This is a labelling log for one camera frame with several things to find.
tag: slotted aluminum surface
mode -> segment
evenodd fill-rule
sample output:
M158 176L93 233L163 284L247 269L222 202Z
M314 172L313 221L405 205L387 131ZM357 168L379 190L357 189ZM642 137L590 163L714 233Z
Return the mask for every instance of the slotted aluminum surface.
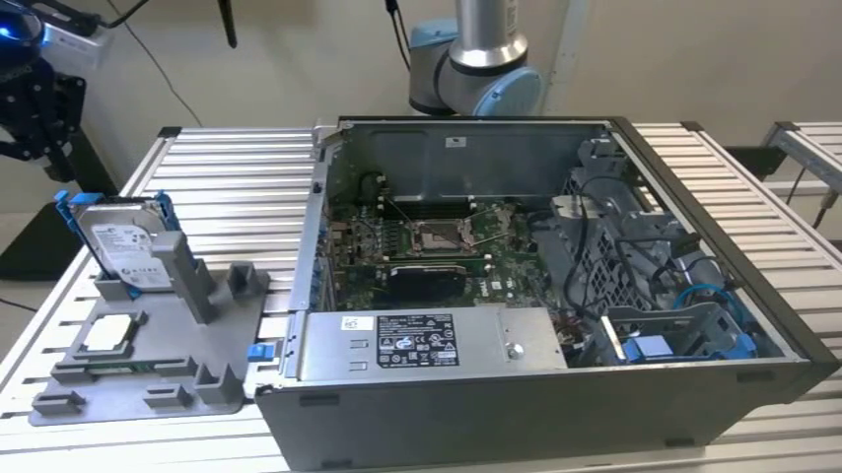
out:
M842 357L842 263L839 252L788 211L705 133L678 124L638 125L700 201L830 349ZM274 294L258 337L286 332L307 196L310 130L185 130L158 140L127 195L167 189L213 264L250 259L273 272ZM283 471L286 463L254 405L230 416L34 428L34 396L69 347L97 292L85 252L0 366L0 471L70 471L115 465L155 471ZM273 373L253 364L247 384ZM758 409L708 448L512 463L449 471L670 472L842 471L842 372L792 405Z
M780 147L837 192L842 192L842 122L777 124L768 144Z

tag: circuit board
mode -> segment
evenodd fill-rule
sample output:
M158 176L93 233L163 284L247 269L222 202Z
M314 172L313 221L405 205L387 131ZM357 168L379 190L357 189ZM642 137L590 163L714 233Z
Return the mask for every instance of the circuit board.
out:
M460 218L387 219L369 206L334 209L333 215L337 309L560 305L516 204L478 203ZM394 284L420 272L424 279ZM434 285L449 276L456 284ZM430 285L441 290L426 295Z

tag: sticker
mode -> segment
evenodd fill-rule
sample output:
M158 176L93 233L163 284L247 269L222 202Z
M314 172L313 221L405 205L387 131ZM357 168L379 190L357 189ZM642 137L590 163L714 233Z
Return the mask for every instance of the sticker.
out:
M374 317L343 317L342 330L374 330Z
M94 225L94 237L102 250L114 261L149 257L153 241L149 233L135 225Z
M458 367L453 314L381 315L378 365L381 368Z
M158 258L151 256L149 232L135 225L94 225L91 231L101 253L121 279L139 289L173 287L170 275Z
M445 138L445 148L465 148L468 146L468 136L449 136Z
M114 261L121 279L139 289L169 288L170 274L158 258L149 255L138 260Z

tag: gray plastic holder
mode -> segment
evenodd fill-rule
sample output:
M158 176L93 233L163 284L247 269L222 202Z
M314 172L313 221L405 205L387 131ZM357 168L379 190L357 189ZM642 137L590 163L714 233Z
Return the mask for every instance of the gray plastic holder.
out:
M161 234L153 243L177 292L133 300L121 281L95 283L103 298L34 402L35 426L230 414L242 407L269 274L250 262L210 273L186 249L181 233ZM129 324L126 333L111 348L110 340L90 350L91 329L110 315Z

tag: blue cable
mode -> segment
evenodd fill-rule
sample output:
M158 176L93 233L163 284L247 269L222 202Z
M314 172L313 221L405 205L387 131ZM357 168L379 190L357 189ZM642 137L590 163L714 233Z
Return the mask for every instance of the blue cable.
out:
M744 322L744 313L742 313L742 305L740 305L740 303L737 302L737 299L728 294L722 288L720 288L718 286L713 285L713 284L696 284L693 286L690 286L689 288L686 288L682 293L680 294L680 296L676 298L676 303L673 304L673 310L676 310L677 308L681 308L684 303L685 303L685 299L688 298L688 296L696 292L696 291L714 291L716 293L721 294L726 299L728 302L732 304L732 306L734 307L734 310L737 312L737 314L740 315L740 320L737 320L737 325L742 326L742 322Z

